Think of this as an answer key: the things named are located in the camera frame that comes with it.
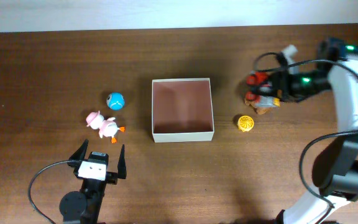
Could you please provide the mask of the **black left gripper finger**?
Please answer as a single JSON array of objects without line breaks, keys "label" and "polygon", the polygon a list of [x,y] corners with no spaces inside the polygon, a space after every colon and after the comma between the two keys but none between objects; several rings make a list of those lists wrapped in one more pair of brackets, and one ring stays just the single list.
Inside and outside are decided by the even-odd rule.
[{"label": "black left gripper finger", "polygon": [[123,144],[120,151],[119,160],[117,163],[117,178],[126,179],[127,177],[127,167],[125,160],[125,145]]},{"label": "black left gripper finger", "polygon": [[85,159],[88,143],[89,141],[85,139],[82,145],[69,157],[69,167],[77,167]]}]

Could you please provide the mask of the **pink white duck toy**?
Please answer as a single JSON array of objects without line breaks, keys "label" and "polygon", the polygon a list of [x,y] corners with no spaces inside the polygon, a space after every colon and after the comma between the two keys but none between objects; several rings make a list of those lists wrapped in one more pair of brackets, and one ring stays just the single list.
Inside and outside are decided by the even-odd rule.
[{"label": "pink white duck toy", "polygon": [[91,112],[86,117],[86,126],[98,130],[100,138],[111,138],[111,143],[114,144],[117,143],[116,134],[126,130],[124,126],[118,126],[115,120],[115,117],[105,119],[100,111]]}]

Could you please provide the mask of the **brown plush toy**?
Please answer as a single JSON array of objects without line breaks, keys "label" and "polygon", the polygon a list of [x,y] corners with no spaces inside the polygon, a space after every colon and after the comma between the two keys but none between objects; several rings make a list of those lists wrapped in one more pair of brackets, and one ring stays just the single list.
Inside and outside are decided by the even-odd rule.
[{"label": "brown plush toy", "polygon": [[265,114],[273,108],[280,107],[280,100],[272,96],[260,96],[248,91],[244,103],[253,107],[257,114]]}]

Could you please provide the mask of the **yellow round wheel toy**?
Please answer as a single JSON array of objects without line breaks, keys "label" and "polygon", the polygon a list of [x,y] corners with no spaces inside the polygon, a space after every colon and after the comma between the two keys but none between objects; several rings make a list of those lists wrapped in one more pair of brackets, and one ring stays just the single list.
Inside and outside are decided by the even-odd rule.
[{"label": "yellow round wheel toy", "polygon": [[254,127],[254,120],[247,115],[240,116],[237,120],[237,127],[242,132],[249,132]]}]

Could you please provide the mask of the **blue ball toy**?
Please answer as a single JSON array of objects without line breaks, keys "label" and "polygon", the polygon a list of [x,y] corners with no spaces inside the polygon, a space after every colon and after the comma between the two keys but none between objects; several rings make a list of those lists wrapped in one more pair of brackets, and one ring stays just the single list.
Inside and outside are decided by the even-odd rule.
[{"label": "blue ball toy", "polygon": [[125,100],[121,93],[114,92],[107,96],[106,104],[112,110],[121,110],[125,105]]}]

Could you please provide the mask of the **white box pink inside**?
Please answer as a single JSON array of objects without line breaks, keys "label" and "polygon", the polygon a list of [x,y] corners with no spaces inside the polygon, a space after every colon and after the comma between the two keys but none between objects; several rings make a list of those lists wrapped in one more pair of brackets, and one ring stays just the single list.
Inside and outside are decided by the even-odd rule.
[{"label": "white box pink inside", "polygon": [[214,117],[209,78],[152,80],[151,104],[154,142],[213,139]]}]

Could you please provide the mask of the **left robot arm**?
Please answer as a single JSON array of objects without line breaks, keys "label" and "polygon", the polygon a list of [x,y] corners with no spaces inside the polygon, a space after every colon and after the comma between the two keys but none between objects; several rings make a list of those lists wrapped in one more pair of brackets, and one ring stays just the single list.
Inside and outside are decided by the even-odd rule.
[{"label": "left robot arm", "polygon": [[79,191],[68,192],[60,201],[64,223],[97,223],[106,186],[116,185],[119,179],[127,177],[125,146],[121,147],[117,172],[107,171],[108,154],[93,151],[86,158],[87,148],[86,139],[69,157],[68,166],[74,168],[73,174],[82,185]]}]

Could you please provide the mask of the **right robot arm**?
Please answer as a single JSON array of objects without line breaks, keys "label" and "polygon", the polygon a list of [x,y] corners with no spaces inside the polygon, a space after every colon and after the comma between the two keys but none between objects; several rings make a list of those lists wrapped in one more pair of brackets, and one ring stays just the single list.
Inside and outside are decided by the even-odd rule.
[{"label": "right robot arm", "polygon": [[300,72],[295,50],[276,53],[278,68],[268,70],[267,96],[301,102],[332,91],[337,132],[320,136],[302,150],[298,168],[306,192],[275,223],[324,223],[337,209],[358,201],[358,46],[328,38],[318,47],[316,68]]}]

